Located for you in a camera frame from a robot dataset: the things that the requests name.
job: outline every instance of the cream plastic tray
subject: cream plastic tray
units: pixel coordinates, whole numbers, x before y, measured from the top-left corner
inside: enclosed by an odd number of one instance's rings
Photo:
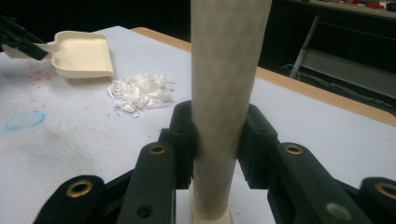
[[[47,51],[56,72],[62,77],[113,77],[113,66],[104,35],[63,31],[53,44],[37,44]],[[10,58],[29,58],[26,54],[2,46]]]

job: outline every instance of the blue marker stain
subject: blue marker stain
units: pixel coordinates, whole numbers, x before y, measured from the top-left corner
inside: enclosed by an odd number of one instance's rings
[[[11,117],[7,123],[7,129],[16,132],[22,129],[33,128],[41,124],[46,115],[41,111],[28,111]]]

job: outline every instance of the white cylindrical tube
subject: white cylindrical tube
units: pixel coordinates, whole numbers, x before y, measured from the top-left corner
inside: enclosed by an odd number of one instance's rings
[[[227,208],[271,3],[191,0],[193,206],[206,219]]]

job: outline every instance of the white plastic shavings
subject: white plastic shavings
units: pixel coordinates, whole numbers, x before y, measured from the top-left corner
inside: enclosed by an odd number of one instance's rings
[[[172,81],[164,75],[138,74],[113,81],[107,88],[107,95],[114,107],[139,116],[138,110],[160,108],[170,105],[172,98]]]

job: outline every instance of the wooden table edge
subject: wooden table edge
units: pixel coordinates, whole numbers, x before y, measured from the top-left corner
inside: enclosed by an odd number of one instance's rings
[[[169,35],[164,35],[162,33],[150,30],[145,27],[136,27],[132,30],[136,33],[145,35],[170,46],[191,52],[191,44],[189,42],[174,38]],[[348,99],[346,97],[334,94],[332,92],[310,86],[289,77],[281,76],[260,67],[257,67],[256,77],[262,78],[266,81],[289,89],[291,91],[295,91],[308,97],[320,100],[321,102],[324,102],[326,104],[334,105],[355,114],[359,114],[364,117],[374,119],[396,127],[396,117],[378,108],[365,105],[360,102]]]

